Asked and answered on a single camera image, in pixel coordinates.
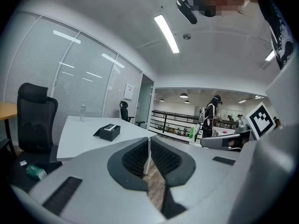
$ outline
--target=smoke detector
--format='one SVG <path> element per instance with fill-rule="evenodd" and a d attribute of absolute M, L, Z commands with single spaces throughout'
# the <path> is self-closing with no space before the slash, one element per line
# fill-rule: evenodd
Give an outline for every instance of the smoke detector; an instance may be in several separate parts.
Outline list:
<path fill-rule="evenodd" d="M 190 40 L 190 39 L 191 39 L 191 35 L 190 35 L 190 33 L 185 33 L 185 34 L 183 35 L 183 38 L 184 38 L 185 40 Z"/>

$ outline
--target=water bottle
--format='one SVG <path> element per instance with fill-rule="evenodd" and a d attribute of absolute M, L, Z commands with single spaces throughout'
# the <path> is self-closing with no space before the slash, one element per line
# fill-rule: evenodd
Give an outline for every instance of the water bottle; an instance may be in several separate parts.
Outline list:
<path fill-rule="evenodd" d="M 80 111 L 80 122 L 84 122 L 84 116 L 85 116 L 85 105 L 82 105 Z"/>

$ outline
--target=floor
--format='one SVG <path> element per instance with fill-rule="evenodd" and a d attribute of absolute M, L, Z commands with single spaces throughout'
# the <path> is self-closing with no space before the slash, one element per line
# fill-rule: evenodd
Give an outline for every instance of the floor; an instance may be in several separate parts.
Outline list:
<path fill-rule="evenodd" d="M 170 139 L 160 135 L 158 135 L 158 137 L 162 141 L 167 141 L 168 139 Z M 178 140 L 173 140 L 173 141 L 176 141 L 179 144 L 186 145 L 184 142 L 179 142 Z M 14 146 L 14 150 L 17 155 L 19 155 L 22 152 L 22 149 L 20 149 L 18 146 Z M 149 172 L 146 176 L 143 177 L 143 180 L 148 183 L 148 189 L 149 189 L 148 196 L 150 201 L 154 204 L 154 206 L 158 210 L 161 210 L 164 191 L 165 191 L 165 180 L 161 176 L 160 172 L 156 168 L 153 161 L 150 162 Z"/>

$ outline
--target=ceiling light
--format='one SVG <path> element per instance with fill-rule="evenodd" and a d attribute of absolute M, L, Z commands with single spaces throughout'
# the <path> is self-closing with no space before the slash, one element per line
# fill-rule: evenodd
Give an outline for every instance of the ceiling light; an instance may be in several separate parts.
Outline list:
<path fill-rule="evenodd" d="M 62 33 L 62 32 L 58 32 L 58 31 L 53 30 L 53 33 L 54 33 L 55 35 L 64 37 L 64 38 L 66 38 L 66 39 L 68 39 L 68 40 L 70 40 L 70 41 L 73 41 L 73 42 L 76 42 L 76 43 L 78 43 L 78 44 L 81 44 L 81 41 L 80 41 L 80 40 L 78 40 L 78 39 L 76 39 L 76 38 L 74 38 L 74 37 L 71 37 L 71 36 L 69 36 L 69 35 L 67 35 L 67 34 L 64 34 L 64 33 Z"/>
<path fill-rule="evenodd" d="M 62 71 L 62 73 L 67 74 L 67 75 L 70 75 L 70 76 L 74 76 L 74 75 L 72 75 L 72 74 L 70 74 L 70 73 L 66 73 L 66 72 L 63 72 L 63 71 Z"/>
<path fill-rule="evenodd" d="M 88 79 L 85 79 L 85 78 L 82 78 L 82 79 L 84 79 L 84 80 L 88 80 Z M 88 80 L 88 81 L 91 81 L 91 82 L 93 82 L 93 80 Z"/>
<path fill-rule="evenodd" d="M 90 72 L 86 72 L 87 74 L 90 74 L 90 75 L 93 75 L 93 76 L 95 76 L 95 77 L 98 77 L 98 78 L 102 78 L 102 77 L 100 77 L 100 76 L 97 76 L 97 75 L 95 75 L 95 74 L 93 74 L 93 73 L 90 73 Z"/>
<path fill-rule="evenodd" d="M 124 65 L 120 64 L 119 62 L 117 62 L 116 60 L 114 60 L 112 57 L 107 56 L 105 53 L 102 54 L 102 57 L 108 59 L 109 61 L 112 61 L 113 63 L 117 64 L 118 66 L 125 68 Z"/>
<path fill-rule="evenodd" d="M 272 51 L 268 56 L 267 56 L 267 58 L 266 58 L 266 61 L 270 61 L 270 60 L 272 60 L 272 58 L 275 56 L 275 54 L 274 54 L 274 51 Z"/>
<path fill-rule="evenodd" d="M 68 65 L 68 64 L 65 64 L 65 63 L 62 63 L 62 62 L 59 62 L 59 64 L 66 65 L 66 66 L 68 66 L 68 67 L 74 68 L 73 66 Z"/>
<path fill-rule="evenodd" d="M 169 26 L 167 25 L 167 22 L 165 21 L 163 15 L 159 15 L 154 18 L 160 29 L 162 30 L 164 36 L 166 37 L 166 40 L 168 41 L 171 50 L 173 53 L 179 53 L 177 43 L 170 31 Z"/>
<path fill-rule="evenodd" d="M 182 94 L 180 95 L 180 97 L 181 97 L 181 98 L 188 98 L 188 95 L 187 95 L 186 93 L 182 93 Z"/>

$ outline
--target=black tissue box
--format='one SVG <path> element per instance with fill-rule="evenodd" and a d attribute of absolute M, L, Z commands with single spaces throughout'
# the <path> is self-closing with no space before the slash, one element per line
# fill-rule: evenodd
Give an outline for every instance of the black tissue box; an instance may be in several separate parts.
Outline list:
<path fill-rule="evenodd" d="M 108 127 L 109 125 L 106 125 L 102 128 L 100 128 L 95 134 L 94 136 L 99 136 L 100 139 L 104 139 L 104 140 L 108 140 L 108 141 L 113 141 L 121 132 L 121 127 L 120 126 L 116 126 L 114 128 L 114 130 L 112 131 L 108 131 L 108 130 L 104 130 L 106 127 Z"/>

